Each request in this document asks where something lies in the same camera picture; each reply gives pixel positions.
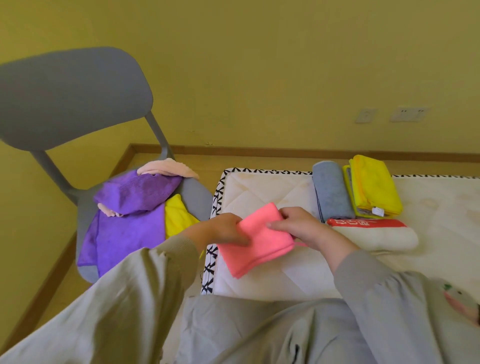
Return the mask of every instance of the gray sleeve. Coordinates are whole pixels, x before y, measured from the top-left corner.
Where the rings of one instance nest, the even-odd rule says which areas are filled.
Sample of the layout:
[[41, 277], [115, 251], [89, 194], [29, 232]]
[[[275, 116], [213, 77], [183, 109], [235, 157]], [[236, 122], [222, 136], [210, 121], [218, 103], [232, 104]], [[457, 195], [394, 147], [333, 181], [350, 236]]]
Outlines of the gray sleeve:
[[379, 364], [474, 363], [480, 357], [480, 328], [422, 274], [395, 272], [358, 250], [334, 278]]
[[0, 364], [157, 364], [197, 266], [197, 250], [182, 236], [138, 250], [6, 352]]

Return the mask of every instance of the power outlet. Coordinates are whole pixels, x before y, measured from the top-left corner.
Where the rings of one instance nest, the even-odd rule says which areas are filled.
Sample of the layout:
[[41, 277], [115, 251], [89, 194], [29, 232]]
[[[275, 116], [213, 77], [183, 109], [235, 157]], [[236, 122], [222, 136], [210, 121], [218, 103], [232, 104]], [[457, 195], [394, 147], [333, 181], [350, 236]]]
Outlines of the power outlet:
[[390, 121], [398, 122], [398, 121], [421, 121], [427, 115], [430, 108], [423, 107], [423, 108], [406, 108], [406, 107], [398, 107], [392, 116], [390, 117]]
[[366, 124], [372, 122], [378, 109], [362, 109], [355, 122], [357, 124]]

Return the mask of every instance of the white label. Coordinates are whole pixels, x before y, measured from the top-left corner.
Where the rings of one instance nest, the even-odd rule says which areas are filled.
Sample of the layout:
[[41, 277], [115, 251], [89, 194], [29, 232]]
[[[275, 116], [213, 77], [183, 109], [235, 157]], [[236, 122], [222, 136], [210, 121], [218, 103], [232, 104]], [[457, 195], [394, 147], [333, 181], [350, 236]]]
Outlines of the white label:
[[381, 217], [385, 216], [385, 210], [379, 207], [374, 207], [372, 209], [372, 213], [374, 215], [381, 216]]

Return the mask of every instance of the gray towel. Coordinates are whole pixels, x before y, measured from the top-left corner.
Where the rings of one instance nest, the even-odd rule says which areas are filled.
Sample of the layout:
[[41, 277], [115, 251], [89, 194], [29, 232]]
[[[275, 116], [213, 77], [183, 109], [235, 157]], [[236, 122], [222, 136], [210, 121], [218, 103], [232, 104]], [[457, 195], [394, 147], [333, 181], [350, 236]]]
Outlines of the gray towel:
[[343, 180], [343, 171], [338, 163], [324, 160], [315, 163], [312, 171], [322, 222], [329, 218], [355, 218]]

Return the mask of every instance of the white quilted mattress surface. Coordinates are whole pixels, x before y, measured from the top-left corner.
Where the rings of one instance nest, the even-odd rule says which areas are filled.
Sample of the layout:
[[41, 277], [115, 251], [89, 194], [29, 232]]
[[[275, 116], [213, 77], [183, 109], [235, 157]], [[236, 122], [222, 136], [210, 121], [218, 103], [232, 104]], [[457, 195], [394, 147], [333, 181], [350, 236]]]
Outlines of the white quilted mattress surface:
[[[447, 279], [480, 301], [480, 179], [458, 176], [394, 176], [404, 205], [399, 220], [415, 230], [420, 247], [378, 257], [397, 270]], [[319, 218], [311, 172], [225, 170], [212, 216], [244, 218], [267, 203], [301, 206]], [[202, 294], [261, 301], [341, 297], [323, 256], [306, 247], [233, 278], [215, 245], [208, 247]]]

